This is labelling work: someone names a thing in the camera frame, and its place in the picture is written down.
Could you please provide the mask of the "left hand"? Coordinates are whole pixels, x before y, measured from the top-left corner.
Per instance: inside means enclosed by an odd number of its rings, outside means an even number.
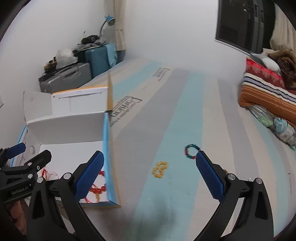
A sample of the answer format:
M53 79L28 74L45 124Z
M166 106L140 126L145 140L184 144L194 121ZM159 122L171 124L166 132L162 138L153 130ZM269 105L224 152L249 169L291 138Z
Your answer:
M4 224L12 227L12 224L22 235L27 234L27 220L20 201L4 205Z

